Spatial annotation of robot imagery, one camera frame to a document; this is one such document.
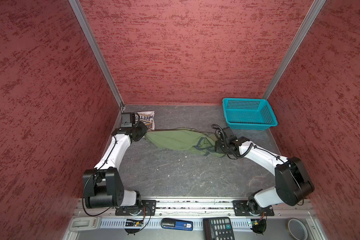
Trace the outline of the white tank top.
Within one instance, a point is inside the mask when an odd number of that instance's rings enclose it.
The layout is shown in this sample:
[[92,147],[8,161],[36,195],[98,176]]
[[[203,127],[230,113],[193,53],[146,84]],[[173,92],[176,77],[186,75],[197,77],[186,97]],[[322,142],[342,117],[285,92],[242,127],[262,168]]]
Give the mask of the white tank top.
[[155,130],[154,111],[137,112],[137,114],[140,116],[140,121],[147,126],[148,130]]

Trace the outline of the green grey tank top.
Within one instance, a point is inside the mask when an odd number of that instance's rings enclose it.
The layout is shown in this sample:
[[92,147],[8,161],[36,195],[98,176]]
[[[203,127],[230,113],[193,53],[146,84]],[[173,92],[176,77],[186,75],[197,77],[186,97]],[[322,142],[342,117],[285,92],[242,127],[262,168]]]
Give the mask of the green grey tank top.
[[206,157],[226,156],[225,153],[216,151],[217,138],[209,132],[197,132],[192,129],[149,131],[145,138],[160,149],[188,151]]

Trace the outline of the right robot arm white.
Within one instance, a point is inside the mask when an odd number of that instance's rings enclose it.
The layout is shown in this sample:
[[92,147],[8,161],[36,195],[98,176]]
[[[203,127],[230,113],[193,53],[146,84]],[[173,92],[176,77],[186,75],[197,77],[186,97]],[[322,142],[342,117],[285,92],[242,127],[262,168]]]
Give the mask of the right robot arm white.
[[272,153],[241,137],[216,141],[216,150],[235,159],[247,158],[269,171],[275,177],[275,186],[259,190],[248,197],[246,211],[253,216],[266,208],[287,204],[295,206],[315,190],[313,181],[302,160]]

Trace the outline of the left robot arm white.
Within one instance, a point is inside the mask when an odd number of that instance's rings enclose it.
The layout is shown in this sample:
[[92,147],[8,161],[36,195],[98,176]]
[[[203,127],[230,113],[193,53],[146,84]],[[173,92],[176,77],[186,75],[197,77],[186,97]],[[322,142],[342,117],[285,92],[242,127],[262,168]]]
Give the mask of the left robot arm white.
[[101,160],[83,174],[83,202],[87,209],[132,207],[141,208],[138,191],[125,189],[119,168],[127,149],[148,131],[143,122],[119,128],[112,133],[111,142]]

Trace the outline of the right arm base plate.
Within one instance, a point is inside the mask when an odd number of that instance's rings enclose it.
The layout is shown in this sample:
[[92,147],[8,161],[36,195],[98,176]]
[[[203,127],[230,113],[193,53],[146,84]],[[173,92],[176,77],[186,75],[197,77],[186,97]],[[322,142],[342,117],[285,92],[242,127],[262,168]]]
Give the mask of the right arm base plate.
[[273,207],[260,207],[254,200],[232,201],[235,216],[245,217],[273,217],[275,215]]

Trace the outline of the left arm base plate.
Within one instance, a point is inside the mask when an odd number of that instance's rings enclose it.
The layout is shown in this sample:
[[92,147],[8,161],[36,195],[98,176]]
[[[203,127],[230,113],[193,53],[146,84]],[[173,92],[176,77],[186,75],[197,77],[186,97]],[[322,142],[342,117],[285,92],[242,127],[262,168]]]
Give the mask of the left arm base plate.
[[156,211],[156,200],[142,200],[137,206],[122,206],[115,210],[116,216],[143,217],[154,216]]

